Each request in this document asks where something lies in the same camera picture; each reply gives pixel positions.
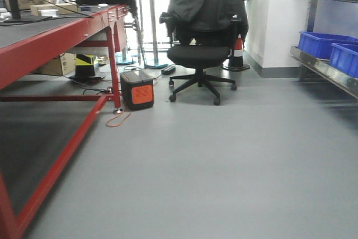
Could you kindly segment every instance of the wire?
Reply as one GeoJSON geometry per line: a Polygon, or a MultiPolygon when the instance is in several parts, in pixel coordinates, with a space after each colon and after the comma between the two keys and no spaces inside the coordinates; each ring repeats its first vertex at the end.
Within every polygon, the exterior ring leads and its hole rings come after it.
{"type": "Polygon", "coordinates": [[[125,111],[126,111],[126,107],[124,107],[124,110],[121,111],[118,115],[116,115],[116,116],[113,117],[112,119],[108,120],[107,123],[106,123],[106,126],[107,126],[107,127],[112,127],[112,128],[113,128],[113,127],[121,126],[121,125],[123,124],[123,122],[124,122],[126,119],[128,119],[129,116],[132,114],[132,111],[130,111],[129,114],[128,114],[126,117],[124,117],[124,119],[123,119],[120,123],[118,123],[118,124],[110,124],[110,122],[113,121],[113,120],[115,120],[115,119],[117,119],[117,118],[119,118],[120,116],[122,116],[125,111]]]}
{"type": "Polygon", "coordinates": [[[44,65],[44,64],[42,65],[42,67],[45,68],[45,69],[47,69],[47,70],[49,70],[49,71],[51,71],[51,72],[53,72],[53,73],[55,73],[55,74],[57,74],[57,75],[59,75],[59,76],[61,76],[61,77],[67,78],[68,80],[70,80],[70,81],[72,81],[72,82],[74,82],[74,83],[76,83],[76,84],[81,85],[81,88],[84,89],[84,91],[83,91],[82,94],[85,94],[86,91],[96,91],[96,92],[98,92],[98,93],[104,93],[104,94],[111,93],[110,87],[108,87],[107,89],[104,89],[104,88],[100,89],[100,88],[91,87],[90,85],[88,85],[88,84],[86,84],[86,83],[82,83],[82,82],[75,81],[75,80],[73,80],[73,79],[71,79],[71,78],[69,78],[69,77],[67,77],[67,76],[65,76],[65,75],[63,75],[63,74],[61,74],[61,73],[59,73],[59,72],[56,71],[56,70],[53,70],[53,69],[51,69],[51,68],[48,68],[48,67],[47,67],[46,65],[44,65]]]}

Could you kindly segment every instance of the workbench leg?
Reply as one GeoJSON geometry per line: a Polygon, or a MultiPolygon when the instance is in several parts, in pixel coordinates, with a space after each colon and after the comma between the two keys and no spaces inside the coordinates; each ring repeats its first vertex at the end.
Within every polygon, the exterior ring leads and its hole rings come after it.
{"type": "Polygon", "coordinates": [[[7,194],[6,186],[0,174],[0,238],[1,239],[20,239],[15,214],[12,210],[10,198],[7,194]]]}
{"type": "Polygon", "coordinates": [[[113,32],[110,27],[107,27],[106,34],[107,34],[108,51],[109,51],[110,67],[111,67],[113,102],[114,102],[115,111],[119,111],[121,107],[121,101],[119,96],[118,74],[117,74],[117,65],[115,59],[115,49],[120,47],[117,23],[114,24],[113,32]]]}

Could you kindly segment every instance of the black office chair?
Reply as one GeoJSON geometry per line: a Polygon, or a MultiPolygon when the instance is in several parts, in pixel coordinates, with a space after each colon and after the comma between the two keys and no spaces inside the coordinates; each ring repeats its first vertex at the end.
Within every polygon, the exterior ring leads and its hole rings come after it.
{"type": "Polygon", "coordinates": [[[230,55],[230,48],[236,41],[237,34],[236,28],[239,19],[232,18],[232,42],[227,46],[203,46],[203,45],[175,45],[173,44],[173,33],[177,27],[177,22],[174,17],[168,13],[162,13],[159,18],[159,22],[166,23],[167,34],[169,36],[169,43],[171,47],[167,51],[168,58],[176,65],[181,65],[186,68],[195,69],[195,73],[192,75],[185,76],[173,76],[169,78],[169,85],[173,86],[173,79],[188,79],[187,82],[175,88],[172,92],[172,95],[169,97],[170,102],[176,101],[176,94],[189,86],[197,83],[199,87],[205,85],[214,95],[214,105],[220,105],[220,93],[214,88],[210,81],[215,82],[228,82],[231,83],[231,90],[236,91],[237,85],[236,81],[233,79],[216,77],[204,72],[204,69],[210,67],[218,67],[223,64],[225,60],[228,59],[230,55]]]}

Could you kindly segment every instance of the chair base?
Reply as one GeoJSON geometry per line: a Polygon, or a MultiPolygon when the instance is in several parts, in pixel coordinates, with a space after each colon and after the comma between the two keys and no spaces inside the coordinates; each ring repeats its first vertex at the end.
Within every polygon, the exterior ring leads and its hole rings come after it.
{"type": "Polygon", "coordinates": [[[236,91],[237,89],[235,80],[208,75],[203,71],[203,69],[195,69],[195,74],[192,75],[169,77],[169,86],[174,85],[173,79],[188,79],[188,81],[173,90],[172,95],[169,97],[170,102],[176,101],[176,94],[178,92],[190,87],[195,83],[197,83],[199,87],[204,85],[215,95],[216,99],[214,99],[214,105],[216,106],[220,105],[220,93],[214,88],[210,81],[232,83],[231,90],[236,91]]]}

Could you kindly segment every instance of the table leg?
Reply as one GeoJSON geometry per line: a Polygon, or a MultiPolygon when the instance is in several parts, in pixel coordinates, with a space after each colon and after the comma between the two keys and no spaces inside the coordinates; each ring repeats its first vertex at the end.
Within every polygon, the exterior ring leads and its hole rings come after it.
{"type": "Polygon", "coordinates": [[[149,0],[149,9],[150,9],[150,19],[152,21],[152,35],[153,35],[153,54],[154,54],[154,63],[149,64],[149,61],[145,63],[147,68],[163,68],[168,66],[168,64],[160,64],[158,58],[158,41],[157,41],[157,24],[156,24],[156,12],[154,8],[154,0],[149,0]]]}

